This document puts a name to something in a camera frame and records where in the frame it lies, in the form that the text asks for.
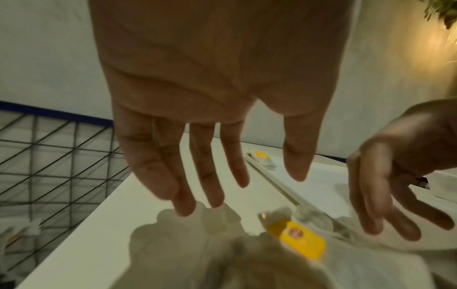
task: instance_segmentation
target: hand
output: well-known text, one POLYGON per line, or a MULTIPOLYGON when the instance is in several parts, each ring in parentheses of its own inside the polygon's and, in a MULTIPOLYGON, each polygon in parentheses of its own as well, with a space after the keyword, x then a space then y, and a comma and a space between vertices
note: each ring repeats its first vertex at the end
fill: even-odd
POLYGON ((195 208, 179 154, 190 151, 211 206, 224 194, 214 126, 230 169, 249 183, 240 135, 257 99, 284 116, 284 159, 304 180, 348 37, 352 0, 91 0, 116 135, 131 169, 180 215, 195 208))
POLYGON ((419 227, 398 208, 443 229, 453 220, 417 200, 408 187, 414 178, 457 167, 457 100, 438 100, 408 109, 348 159, 350 198, 364 231, 379 234, 383 219, 407 240, 419 240, 419 227))

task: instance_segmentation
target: yellow sticker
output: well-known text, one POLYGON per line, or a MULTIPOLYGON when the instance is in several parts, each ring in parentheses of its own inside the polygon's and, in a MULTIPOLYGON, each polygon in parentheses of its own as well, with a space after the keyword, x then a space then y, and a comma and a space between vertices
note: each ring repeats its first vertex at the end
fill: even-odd
POLYGON ((255 151, 255 153, 261 159, 269 159, 268 155, 262 151, 255 151))
POLYGON ((304 257, 315 261, 320 260, 327 247, 321 237, 289 219, 268 226, 267 231, 304 257))

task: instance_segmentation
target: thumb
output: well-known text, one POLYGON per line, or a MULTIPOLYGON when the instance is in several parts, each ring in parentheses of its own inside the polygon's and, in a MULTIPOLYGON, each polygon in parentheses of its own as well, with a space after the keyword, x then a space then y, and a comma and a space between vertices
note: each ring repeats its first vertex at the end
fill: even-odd
POLYGON ((289 175, 304 181, 316 153, 320 126, 327 107, 313 113, 284 117, 284 165, 289 175))

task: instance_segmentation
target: wire rack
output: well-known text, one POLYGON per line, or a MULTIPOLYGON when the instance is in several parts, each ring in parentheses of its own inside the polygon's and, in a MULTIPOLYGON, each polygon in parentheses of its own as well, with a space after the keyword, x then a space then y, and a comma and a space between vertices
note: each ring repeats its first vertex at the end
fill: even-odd
POLYGON ((112 127, 3 110, 0 117, 0 217, 41 219, 40 236, 19 237, 6 248, 8 272, 25 277, 129 168, 112 127))

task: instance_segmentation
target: finger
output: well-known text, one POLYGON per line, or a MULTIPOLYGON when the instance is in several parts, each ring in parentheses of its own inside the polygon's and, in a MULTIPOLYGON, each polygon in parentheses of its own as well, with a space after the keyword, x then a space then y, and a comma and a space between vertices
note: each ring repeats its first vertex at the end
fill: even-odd
POLYGON ((152 137, 152 117, 113 105, 115 132, 137 178, 159 199, 173 199, 179 184, 160 158, 152 137))
POLYGON ((171 201, 176 213, 180 216, 190 215, 197 205, 187 183, 186 173, 179 151, 179 143, 181 142, 184 129, 184 123, 164 118, 156 118, 154 120, 155 138, 159 145, 160 155, 167 168, 173 173, 179 183, 179 191, 171 201))
POLYGON ((382 219, 373 220, 367 212, 363 194, 359 187, 360 153, 357 151, 348 158, 349 171, 349 199, 357 213, 360 225, 367 234, 377 235, 383 230, 382 219))
POLYGON ((289 175, 304 181, 316 153, 324 111, 309 115, 284 117, 284 165, 289 175))
POLYGON ((405 209, 445 230, 454 228, 454 221, 448 214, 418 200, 413 191, 408 187, 408 184, 394 182, 392 186, 395 199, 405 209))
POLYGON ((241 150, 240 136, 243 125, 244 121, 221 124, 220 141, 227 157, 228 166, 230 167, 235 180, 240 187, 245 188, 249 184, 249 173, 241 150))
POLYGON ((190 125, 190 153, 194 160, 200 184, 213 208, 224 203, 224 192, 220 186, 211 152, 214 123, 190 125))
POLYGON ((359 186, 373 220, 384 218, 392 208, 390 177, 393 157, 388 144, 372 140, 360 150, 359 186))
POLYGON ((386 220, 405 240, 417 241, 421 238, 421 232, 416 223, 397 207, 392 206, 391 211, 386 214, 386 220))

